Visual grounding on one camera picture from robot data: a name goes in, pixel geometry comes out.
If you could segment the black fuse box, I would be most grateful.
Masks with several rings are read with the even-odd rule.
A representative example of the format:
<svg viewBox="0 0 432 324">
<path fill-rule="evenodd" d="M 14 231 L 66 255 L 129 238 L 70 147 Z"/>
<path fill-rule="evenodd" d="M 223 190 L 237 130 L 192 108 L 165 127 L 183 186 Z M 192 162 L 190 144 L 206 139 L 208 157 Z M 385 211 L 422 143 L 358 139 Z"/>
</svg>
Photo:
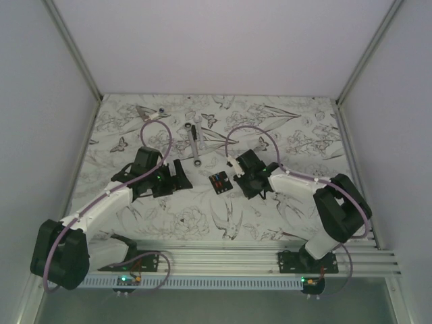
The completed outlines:
<svg viewBox="0 0 432 324">
<path fill-rule="evenodd" d="M 232 183 L 225 171 L 220 171 L 210 175 L 209 181 L 217 195 L 233 189 Z"/>
</svg>

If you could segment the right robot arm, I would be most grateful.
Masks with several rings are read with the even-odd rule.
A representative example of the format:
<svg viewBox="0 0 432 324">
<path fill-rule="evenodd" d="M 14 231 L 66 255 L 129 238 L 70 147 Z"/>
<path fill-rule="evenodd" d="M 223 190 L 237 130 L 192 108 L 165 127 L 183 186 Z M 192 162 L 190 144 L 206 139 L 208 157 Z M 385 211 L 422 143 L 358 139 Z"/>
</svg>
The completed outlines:
<svg viewBox="0 0 432 324">
<path fill-rule="evenodd" d="M 276 162 L 266 165 L 252 150 L 237 158 L 228 156 L 227 164 L 234 168 L 234 180 L 246 198 L 264 196 L 267 192 L 313 198 L 321 228 L 300 249 L 299 264 L 307 273 L 321 268 L 323 258 L 351 239 L 361 227 L 369 231 L 371 208 L 351 179 L 342 173 L 332 178 L 316 178 L 285 169 Z"/>
</svg>

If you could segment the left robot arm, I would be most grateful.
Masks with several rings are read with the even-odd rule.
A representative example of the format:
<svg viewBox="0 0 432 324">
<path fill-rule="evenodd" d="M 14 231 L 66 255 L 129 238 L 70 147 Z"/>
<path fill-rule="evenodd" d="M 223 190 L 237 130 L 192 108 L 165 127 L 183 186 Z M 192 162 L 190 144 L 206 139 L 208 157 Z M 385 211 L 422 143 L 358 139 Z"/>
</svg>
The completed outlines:
<svg viewBox="0 0 432 324">
<path fill-rule="evenodd" d="M 133 239 L 111 234 L 101 243 L 91 240 L 108 219 L 150 192 L 153 198 L 191 189 L 179 159 L 174 172 L 162 154 L 141 147 L 135 160 L 112 176 L 103 191 L 85 207 L 59 221 L 46 220 L 38 230 L 30 272 L 61 288 L 77 288 L 91 271 L 108 267 L 130 271 L 148 252 L 139 252 Z"/>
</svg>

